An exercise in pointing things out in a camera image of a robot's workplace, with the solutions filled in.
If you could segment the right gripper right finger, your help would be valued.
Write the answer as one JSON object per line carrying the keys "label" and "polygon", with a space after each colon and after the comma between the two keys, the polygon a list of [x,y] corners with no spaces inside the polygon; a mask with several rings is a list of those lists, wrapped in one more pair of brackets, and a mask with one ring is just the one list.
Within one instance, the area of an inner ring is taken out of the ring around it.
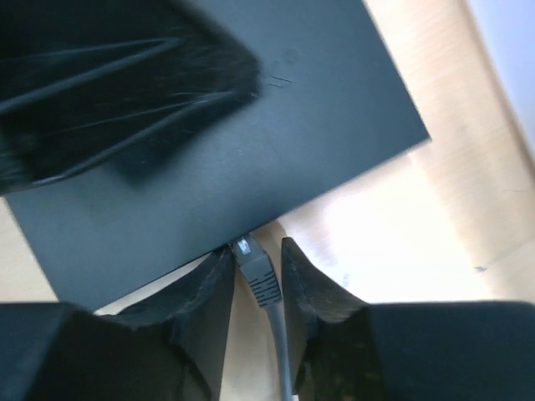
{"label": "right gripper right finger", "polygon": [[293,391],[302,400],[531,400],[528,302],[371,304],[282,241]]}

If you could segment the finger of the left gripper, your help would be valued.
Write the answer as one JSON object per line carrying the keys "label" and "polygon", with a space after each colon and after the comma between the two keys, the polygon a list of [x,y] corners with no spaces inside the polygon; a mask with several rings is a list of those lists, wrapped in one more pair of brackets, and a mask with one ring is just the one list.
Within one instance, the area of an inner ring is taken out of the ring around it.
{"label": "finger of the left gripper", "polygon": [[1,4],[1,192],[79,175],[257,96],[260,64],[187,1]]}

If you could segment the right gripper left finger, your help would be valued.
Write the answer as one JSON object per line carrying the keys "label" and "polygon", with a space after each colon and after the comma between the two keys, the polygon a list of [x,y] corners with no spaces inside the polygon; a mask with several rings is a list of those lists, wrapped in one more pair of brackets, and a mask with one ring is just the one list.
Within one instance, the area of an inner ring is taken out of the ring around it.
{"label": "right gripper left finger", "polygon": [[225,247],[115,315],[4,303],[2,399],[219,399],[234,279]]}

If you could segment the black network switch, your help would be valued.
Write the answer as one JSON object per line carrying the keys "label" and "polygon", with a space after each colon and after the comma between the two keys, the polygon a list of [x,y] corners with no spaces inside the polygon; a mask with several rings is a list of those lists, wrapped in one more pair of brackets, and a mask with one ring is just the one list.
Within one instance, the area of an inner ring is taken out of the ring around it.
{"label": "black network switch", "polygon": [[96,310],[418,145],[361,1],[187,1],[260,64],[256,97],[5,195],[56,297]]}

